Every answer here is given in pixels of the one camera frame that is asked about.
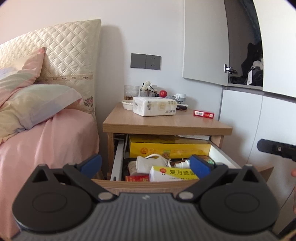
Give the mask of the person right hand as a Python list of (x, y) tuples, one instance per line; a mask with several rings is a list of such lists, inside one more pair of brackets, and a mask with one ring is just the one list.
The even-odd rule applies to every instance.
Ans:
[(293, 170), (291, 171), (291, 175), (292, 175), (293, 177), (296, 177), (296, 169), (293, 169)]

